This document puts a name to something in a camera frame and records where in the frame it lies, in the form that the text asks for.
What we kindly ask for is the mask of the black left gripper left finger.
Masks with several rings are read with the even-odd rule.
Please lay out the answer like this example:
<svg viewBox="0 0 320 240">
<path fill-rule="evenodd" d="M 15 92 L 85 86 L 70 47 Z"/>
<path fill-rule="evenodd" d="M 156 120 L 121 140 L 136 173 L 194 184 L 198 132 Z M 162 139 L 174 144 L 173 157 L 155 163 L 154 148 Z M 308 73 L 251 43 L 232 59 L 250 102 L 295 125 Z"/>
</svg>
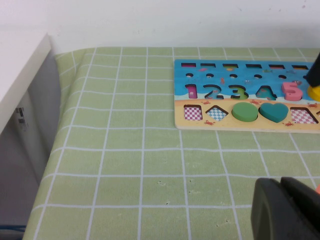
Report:
<svg viewBox="0 0 320 240">
<path fill-rule="evenodd" d="M 255 240 L 318 240 L 315 229 L 300 213 L 281 181 L 259 178 L 255 182 L 251 227 Z"/>
</svg>

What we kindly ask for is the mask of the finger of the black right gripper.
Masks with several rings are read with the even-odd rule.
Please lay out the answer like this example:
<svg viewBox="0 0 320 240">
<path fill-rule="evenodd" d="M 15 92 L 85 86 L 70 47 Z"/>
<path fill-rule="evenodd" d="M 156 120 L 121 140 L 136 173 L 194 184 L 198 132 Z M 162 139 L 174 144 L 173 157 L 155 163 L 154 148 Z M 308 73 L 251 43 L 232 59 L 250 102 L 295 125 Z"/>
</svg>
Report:
<svg viewBox="0 0 320 240">
<path fill-rule="evenodd" d="M 304 76 L 310 87 L 320 86 L 320 53 L 318 54 L 308 73 Z"/>
</svg>

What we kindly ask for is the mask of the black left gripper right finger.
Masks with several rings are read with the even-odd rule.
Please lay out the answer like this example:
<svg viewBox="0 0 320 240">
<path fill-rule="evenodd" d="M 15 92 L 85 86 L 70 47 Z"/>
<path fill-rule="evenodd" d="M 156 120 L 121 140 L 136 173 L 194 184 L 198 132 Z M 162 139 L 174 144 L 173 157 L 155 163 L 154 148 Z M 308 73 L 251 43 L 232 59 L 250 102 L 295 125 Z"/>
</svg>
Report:
<svg viewBox="0 0 320 240">
<path fill-rule="evenodd" d="M 282 177 L 281 186 L 299 212 L 315 228 L 320 228 L 320 194 L 293 177 Z"/>
</svg>

